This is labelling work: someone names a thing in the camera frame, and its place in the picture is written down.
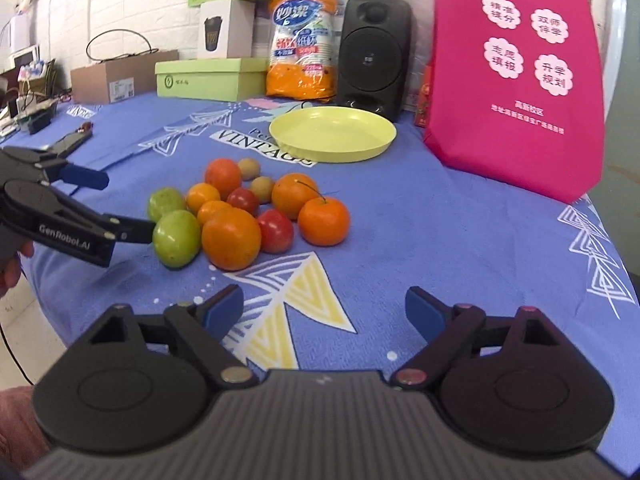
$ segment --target pink tote bag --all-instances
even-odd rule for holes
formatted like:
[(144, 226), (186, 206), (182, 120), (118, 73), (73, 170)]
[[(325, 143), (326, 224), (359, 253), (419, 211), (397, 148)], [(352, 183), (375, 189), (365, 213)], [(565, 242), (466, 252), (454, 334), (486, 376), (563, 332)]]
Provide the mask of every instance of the pink tote bag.
[(446, 166), (571, 203), (600, 179), (588, 0), (436, 0), (424, 143)]

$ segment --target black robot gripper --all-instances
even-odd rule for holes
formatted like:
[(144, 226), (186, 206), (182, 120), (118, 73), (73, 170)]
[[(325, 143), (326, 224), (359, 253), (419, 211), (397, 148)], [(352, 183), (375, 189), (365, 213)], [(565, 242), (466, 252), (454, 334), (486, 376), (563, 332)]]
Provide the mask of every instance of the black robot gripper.
[(151, 243), (153, 222), (98, 214), (53, 187), (57, 180), (98, 190), (109, 183), (56, 152), (0, 148), (0, 269), (27, 240), (102, 267), (116, 242)]
[(622, 478), (594, 452), (609, 386), (538, 309), (488, 317), (412, 287), (406, 315), (428, 345), (389, 380), (271, 370), (260, 382), (219, 343), (243, 304), (232, 285), (161, 315), (110, 307), (34, 390), (54, 450), (27, 477)]

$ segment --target orange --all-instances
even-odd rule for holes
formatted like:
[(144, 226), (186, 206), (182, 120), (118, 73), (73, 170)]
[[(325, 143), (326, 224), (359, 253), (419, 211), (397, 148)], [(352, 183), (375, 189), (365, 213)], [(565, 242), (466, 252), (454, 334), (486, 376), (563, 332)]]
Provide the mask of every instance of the orange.
[(187, 206), (191, 209), (194, 215), (198, 214), (200, 208), (211, 200), (220, 200), (220, 193), (211, 184), (205, 184), (201, 182), (195, 186), (191, 186), (191, 189), (187, 192)]
[(222, 200), (226, 200), (229, 193), (242, 186), (242, 173), (230, 158), (217, 158), (207, 166), (204, 181), (214, 186)]
[(322, 247), (343, 241), (350, 224), (349, 210), (337, 198), (331, 197), (309, 200), (298, 216), (300, 235), (310, 244)]
[(219, 209), (202, 228), (202, 249), (212, 264), (224, 270), (248, 267), (260, 252), (258, 221), (235, 207)]
[(302, 206), (318, 197), (318, 184), (303, 173), (289, 173), (281, 177), (271, 192), (271, 203), (281, 213), (296, 220)]
[(198, 211), (198, 223), (203, 226), (213, 218), (215, 213), (225, 207), (231, 206), (226, 202), (222, 202), (222, 200), (210, 200), (209, 202), (205, 202)]

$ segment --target pile of fruit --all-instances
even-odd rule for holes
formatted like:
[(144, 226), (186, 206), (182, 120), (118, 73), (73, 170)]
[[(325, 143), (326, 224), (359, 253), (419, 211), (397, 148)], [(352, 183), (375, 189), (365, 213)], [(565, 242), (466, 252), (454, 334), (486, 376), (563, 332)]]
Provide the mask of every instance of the pile of fruit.
[[(249, 186), (242, 187), (243, 181)], [(260, 212), (267, 204), (273, 208)], [(185, 196), (173, 187), (158, 189), (149, 197), (147, 215), (156, 222), (156, 255), (171, 268), (187, 265), (202, 248), (220, 269), (241, 270), (260, 251), (289, 250), (292, 222), (308, 243), (324, 247), (343, 241), (350, 226), (345, 205), (322, 196), (311, 177), (289, 173), (274, 182), (260, 176), (260, 164), (252, 158), (238, 163), (217, 158), (207, 166), (204, 182)]]

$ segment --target white cloud-shaped label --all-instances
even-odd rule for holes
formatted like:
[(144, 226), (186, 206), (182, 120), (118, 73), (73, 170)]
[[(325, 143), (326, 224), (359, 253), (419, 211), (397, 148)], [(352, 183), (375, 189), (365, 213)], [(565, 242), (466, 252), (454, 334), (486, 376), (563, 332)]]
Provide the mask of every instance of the white cloud-shaped label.
[(522, 56), (504, 38), (489, 38), (484, 44), (484, 58), (503, 78), (516, 79), (522, 73)]
[(498, 27), (516, 28), (520, 24), (520, 11), (509, 0), (482, 0), (482, 10)]
[(569, 70), (562, 59), (553, 54), (543, 54), (536, 62), (536, 79), (540, 86), (551, 95), (567, 95), (574, 87), (574, 73)]
[(569, 26), (566, 21), (560, 14), (549, 9), (536, 9), (536, 12), (531, 15), (531, 27), (540, 38), (549, 43), (564, 43), (564, 40), (569, 37)]

